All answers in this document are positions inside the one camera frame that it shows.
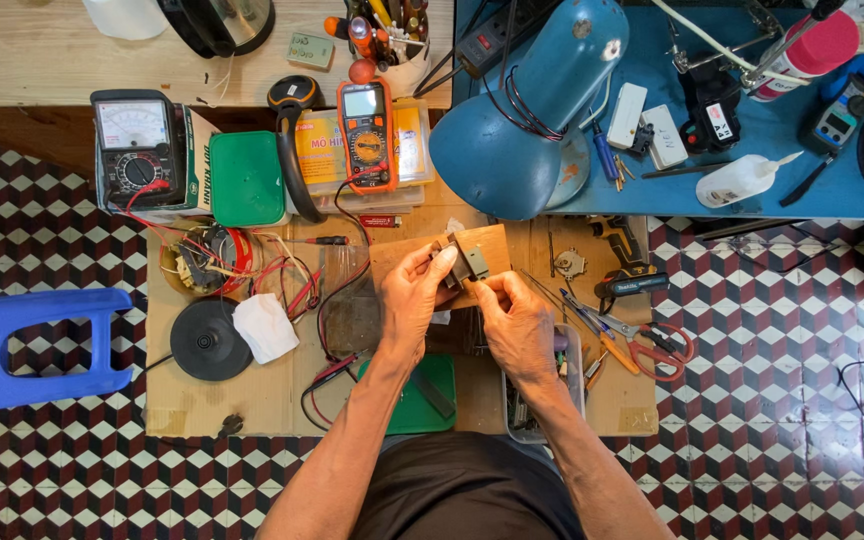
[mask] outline blue workbench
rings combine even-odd
[[[745,43],[756,36],[756,28],[751,19],[745,10],[739,7],[683,7],[679,12],[726,45]],[[615,104],[619,88],[624,83],[633,83],[648,89],[645,109],[666,104],[676,124],[681,126],[689,119],[689,114],[671,55],[665,54],[671,47],[666,15],[654,6],[627,6],[625,13],[629,19],[630,43],[612,75],[609,109],[600,116],[600,124],[603,129],[608,129],[612,105]],[[773,13],[782,25],[788,28],[804,17],[807,11],[774,9]],[[457,32],[461,32],[465,27],[470,15],[467,13],[462,17],[460,13],[457,16]],[[678,46],[684,48],[690,58],[696,58],[696,53],[700,50],[711,49],[704,46],[701,39],[690,30],[681,26],[678,30]],[[740,54],[746,59],[754,60],[767,46],[767,43],[762,43],[749,47],[748,51],[743,50]],[[812,84],[797,88],[773,103],[758,103],[743,95],[738,105],[738,118],[742,125],[739,143],[726,153],[705,153],[690,157],[680,166],[726,162],[746,154],[760,154],[778,160],[803,150],[797,134],[800,124],[818,105],[817,87],[818,84]],[[469,88],[468,78],[456,80],[454,92],[459,95],[456,96],[458,99],[453,99],[453,106],[461,101],[461,94],[465,93],[463,90]],[[472,85],[472,91],[478,92],[475,84]],[[591,129],[587,130],[586,138],[589,147],[594,148]],[[619,193],[615,185],[606,180],[598,158],[592,152],[589,181],[574,198],[549,214],[864,219],[864,179],[858,170],[856,142],[853,136],[853,140],[846,144],[838,159],[822,172],[812,188],[798,202],[785,208],[779,206],[779,201],[822,163],[823,156],[806,150],[798,159],[779,169],[773,186],[765,193],[736,204],[712,209],[703,206],[695,197],[695,185],[702,177],[701,173],[628,179]],[[632,153],[616,152],[622,156],[623,162],[636,177],[640,177],[643,172],[655,170],[652,159],[647,154],[637,158]]]

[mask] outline analog multimeter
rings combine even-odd
[[[820,154],[837,153],[864,117],[864,79],[849,73],[835,99],[802,126],[801,142]]]
[[[399,183],[399,167],[390,151],[394,128],[389,84],[380,77],[364,84],[342,82],[337,93],[348,176],[382,162],[389,165],[387,170],[355,178],[349,187],[359,195],[394,190]]]
[[[108,201],[125,208],[133,195],[155,180],[168,186],[143,193],[136,210],[186,201],[186,131],[182,117],[157,90],[99,90],[95,110]]]

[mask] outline fingernail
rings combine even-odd
[[[448,246],[445,249],[439,251],[438,256],[441,257],[444,261],[453,262],[459,258],[459,250],[457,250],[455,246]]]

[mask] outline blue plastic stool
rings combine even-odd
[[[112,314],[133,306],[121,289],[33,292],[0,297],[0,409],[114,392],[125,387],[132,370],[112,366]],[[92,321],[92,367],[62,376],[9,373],[9,334],[31,325],[88,317]]]

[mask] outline person's hand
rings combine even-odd
[[[435,307],[453,298],[456,291],[440,286],[458,258],[455,247],[446,247],[434,259],[432,244],[405,255],[379,287],[382,307],[382,342],[380,348],[389,351],[402,362],[422,359],[426,351],[426,331]]]
[[[552,306],[515,272],[473,284],[485,319],[488,350],[523,395],[558,385]]]

